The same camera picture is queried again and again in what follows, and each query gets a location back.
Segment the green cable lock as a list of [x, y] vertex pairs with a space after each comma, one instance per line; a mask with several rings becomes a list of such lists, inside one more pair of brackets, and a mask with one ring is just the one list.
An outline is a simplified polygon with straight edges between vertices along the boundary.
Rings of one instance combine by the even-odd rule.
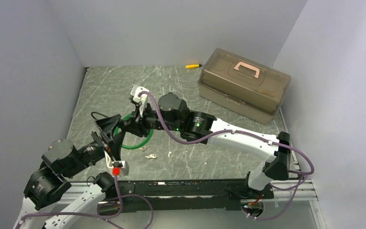
[[[127, 114], [123, 120], [127, 120], [128, 118], [130, 118], [130, 114]], [[113, 136], [116, 136], [119, 132], [119, 128], [117, 127], [113, 133]], [[154, 131], [153, 130], [150, 130], [149, 134], [144, 138], [142, 137], [141, 139], [141, 142], [140, 143], [137, 143], [137, 139], [138, 137], [135, 137], [135, 140], [132, 142], [133, 144], [130, 144], [130, 145], [126, 145], [126, 144], [122, 144], [122, 148], [123, 149], [127, 149], [127, 150], [135, 150], [135, 149], [139, 149], [140, 147], [142, 146], [145, 146], [146, 144], [148, 144], [148, 142], [151, 140], [152, 136], [153, 136], [153, 133]]]

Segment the small silver key pair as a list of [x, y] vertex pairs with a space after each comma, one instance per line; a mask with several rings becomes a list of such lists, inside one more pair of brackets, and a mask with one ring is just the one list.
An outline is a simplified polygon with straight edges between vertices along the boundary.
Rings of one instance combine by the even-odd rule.
[[140, 147], [139, 149], [142, 150], [142, 151], [145, 151], [146, 149], [148, 149], [150, 146], [142, 146]]

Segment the silver key bunch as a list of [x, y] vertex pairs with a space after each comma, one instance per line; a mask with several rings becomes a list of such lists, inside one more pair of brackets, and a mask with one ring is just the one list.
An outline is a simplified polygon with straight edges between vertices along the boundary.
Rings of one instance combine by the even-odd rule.
[[155, 159], [155, 158], [157, 158], [157, 155], [156, 154], [150, 154], [148, 156], [145, 156], [145, 158], [147, 158], [147, 159]]

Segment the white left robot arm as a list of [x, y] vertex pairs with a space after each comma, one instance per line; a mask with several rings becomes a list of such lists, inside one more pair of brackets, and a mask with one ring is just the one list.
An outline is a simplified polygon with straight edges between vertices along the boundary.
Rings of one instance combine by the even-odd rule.
[[[21, 211], [16, 229], [68, 228], [77, 217], [107, 220], [87, 211], [102, 200], [117, 197], [119, 212], [123, 210], [123, 198], [118, 185], [120, 175], [128, 170], [121, 160], [121, 147], [125, 133], [115, 135], [116, 128], [124, 126], [119, 114], [95, 121], [99, 133], [92, 132], [93, 142], [77, 149], [72, 141], [54, 141], [42, 155], [42, 164], [31, 176], [24, 189]], [[71, 188], [68, 178], [74, 177], [98, 161], [106, 158], [111, 172], [98, 174], [93, 183], [61, 212], [53, 212], [62, 196]]]

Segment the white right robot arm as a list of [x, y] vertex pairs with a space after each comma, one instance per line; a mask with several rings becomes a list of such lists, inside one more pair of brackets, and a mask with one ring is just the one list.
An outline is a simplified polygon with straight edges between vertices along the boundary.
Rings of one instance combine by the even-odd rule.
[[248, 173], [243, 186], [249, 198], [257, 197], [272, 181], [290, 178], [290, 135], [286, 132], [277, 135], [258, 133], [207, 113], [190, 111], [186, 101], [173, 93], [161, 98], [166, 108], [155, 103], [153, 110], [148, 101], [154, 102], [155, 99], [145, 88], [131, 91], [129, 99], [136, 106], [137, 114], [132, 114], [127, 123], [137, 135], [147, 136], [153, 129], [163, 130], [183, 145], [226, 146], [259, 157], [261, 163]]

